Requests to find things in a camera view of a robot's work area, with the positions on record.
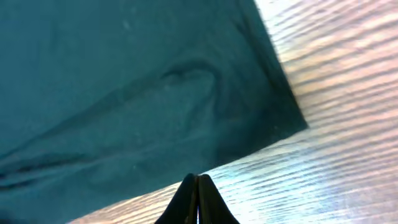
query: wooden table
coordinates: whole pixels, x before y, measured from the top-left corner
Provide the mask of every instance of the wooden table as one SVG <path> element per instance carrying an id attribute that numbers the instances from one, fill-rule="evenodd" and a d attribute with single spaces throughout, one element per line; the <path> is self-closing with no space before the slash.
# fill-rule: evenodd
<path id="1" fill-rule="evenodd" d="M 241 223 L 398 223 L 398 0 L 258 0 L 310 129 L 213 169 Z M 74 223 L 154 223 L 178 184 Z"/>

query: teal fabric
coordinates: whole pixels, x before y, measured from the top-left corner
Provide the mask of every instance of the teal fabric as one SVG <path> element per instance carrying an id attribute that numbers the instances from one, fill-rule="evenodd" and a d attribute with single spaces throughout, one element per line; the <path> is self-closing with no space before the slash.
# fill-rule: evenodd
<path id="1" fill-rule="evenodd" d="M 252 0 L 0 0 L 0 218 L 65 223 L 307 127 Z"/>

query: cloth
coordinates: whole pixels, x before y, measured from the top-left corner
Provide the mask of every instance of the cloth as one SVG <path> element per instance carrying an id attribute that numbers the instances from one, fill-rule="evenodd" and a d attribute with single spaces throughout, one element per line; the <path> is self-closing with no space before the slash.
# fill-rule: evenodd
<path id="1" fill-rule="evenodd" d="M 252 0 L 2 0 L 0 32 L 11 223 L 65 223 L 307 127 Z"/>

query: wooden surface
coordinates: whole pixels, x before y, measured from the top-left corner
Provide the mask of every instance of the wooden surface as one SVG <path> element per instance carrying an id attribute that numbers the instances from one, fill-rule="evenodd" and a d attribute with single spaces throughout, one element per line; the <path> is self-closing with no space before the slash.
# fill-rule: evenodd
<path id="1" fill-rule="evenodd" d="M 211 170 L 241 223 L 398 223 L 398 0 L 258 0 L 310 129 Z M 154 223 L 178 184 L 75 223 Z"/>

